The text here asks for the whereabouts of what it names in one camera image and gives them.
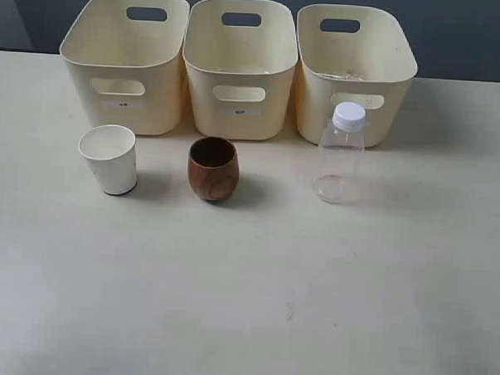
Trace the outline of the brown wooden cup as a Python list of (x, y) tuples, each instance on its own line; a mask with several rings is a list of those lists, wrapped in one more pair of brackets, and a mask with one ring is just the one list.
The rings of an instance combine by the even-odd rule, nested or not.
[(226, 200), (239, 182), (235, 145), (219, 137), (198, 139), (190, 148), (187, 176), (192, 191), (202, 200)]

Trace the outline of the clear plastic bottle white cap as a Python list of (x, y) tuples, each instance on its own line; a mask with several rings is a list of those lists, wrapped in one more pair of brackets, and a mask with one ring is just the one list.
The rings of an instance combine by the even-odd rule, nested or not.
[(319, 199), (340, 204), (349, 198), (359, 157), (365, 151), (366, 110), (356, 102), (336, 105), (318, 144), (313, 190)]

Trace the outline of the white paper cup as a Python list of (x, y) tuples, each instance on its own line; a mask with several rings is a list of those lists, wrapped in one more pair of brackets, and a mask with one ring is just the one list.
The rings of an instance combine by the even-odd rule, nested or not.
[(136, 136), (122, 125), (101, 125), (86, 132), (78, 151), (101, 190), (110, 196), (127, 194), (138, 183)]

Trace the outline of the middle bin white label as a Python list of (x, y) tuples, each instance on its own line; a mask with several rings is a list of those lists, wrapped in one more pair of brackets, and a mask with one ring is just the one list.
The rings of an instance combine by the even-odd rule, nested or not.
[(258, 116), (261, 115), (263, 110), (261, 108), (232, 108), (232, 109), (222, 109), (218, 113), (223, 116)]

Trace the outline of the bin white label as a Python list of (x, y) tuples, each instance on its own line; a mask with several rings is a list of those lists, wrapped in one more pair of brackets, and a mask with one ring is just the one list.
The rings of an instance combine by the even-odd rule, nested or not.
[(109, 101), (104, 100), (102, 102), (104, 107), (109, 109), (147, 109), (148, 105), (146, 102), (128, 102), (128, 101)]
[(258, 116), (261, 115), (263, 110), (261, 108), (232, 108), (232, 109), (222, 109), (218, 113), (223, 116)]

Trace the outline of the middle cream plastic bin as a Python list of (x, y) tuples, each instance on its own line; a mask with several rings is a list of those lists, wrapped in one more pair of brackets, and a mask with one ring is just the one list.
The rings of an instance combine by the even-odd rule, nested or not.
[[(197, 130), (266, 140), (284, 126), (298, 61), (292, 12), (270, 0), (201, 0), (189, 15), (183, 59)], [(223, 116), (232, 108), (258, 116)]]

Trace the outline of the cream plastic bin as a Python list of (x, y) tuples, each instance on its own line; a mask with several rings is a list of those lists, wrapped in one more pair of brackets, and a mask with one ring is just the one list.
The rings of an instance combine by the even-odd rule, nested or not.
[(299, 63), (295, 74), (297, 130), (315, 144), (336, 105), (366, 110), (366, 146), (389, 134), (418, 66), (400, 23), (376, 7), (313, 4), (296, 17)]
[[(189, 15), (183, 59), (197, 130), (266, 140), (284, 126), (298, 61), (292, 12), (270, 0), (201, 0)], [(258, 116), (223, 116), (232, 108)]]
[[(182, 117), (186, 0), (89, 0), (59, 53), (93, 126), (120, 124), (135, 134), (166, 134)], [(102, 102), (146, 102), (110, 109)]]

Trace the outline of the left bin white label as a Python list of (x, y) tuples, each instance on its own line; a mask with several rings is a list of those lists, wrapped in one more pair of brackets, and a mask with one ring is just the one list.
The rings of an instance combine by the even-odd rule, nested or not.
[(148, 105), (146, 102), (128, 102), (128, 101), (109, 101), (104, 100), (102, 102), (104, 107), (109, 109), (147, 109)]

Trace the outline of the right cream plastic bin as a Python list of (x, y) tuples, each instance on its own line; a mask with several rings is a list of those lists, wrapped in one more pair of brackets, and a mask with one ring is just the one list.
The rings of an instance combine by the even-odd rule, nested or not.
[(297, 130), (315, 144), (336, 105), (366, 110), (366, 146), (389, 134), (418, 66), (400, 23), (376, 7), (313, 4), (296, 17), (299, 63), (295, 74)]

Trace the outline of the left cream plastic bin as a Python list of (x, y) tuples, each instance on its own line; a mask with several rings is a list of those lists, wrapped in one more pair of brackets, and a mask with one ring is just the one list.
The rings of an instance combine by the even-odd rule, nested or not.
[[(166, 134), (182, 117), (186, 0), (89, 0), (59, 53), (93, 126), (120, 124), (135, 134)], [(102, 102), (146, 102), (110, 109)]]

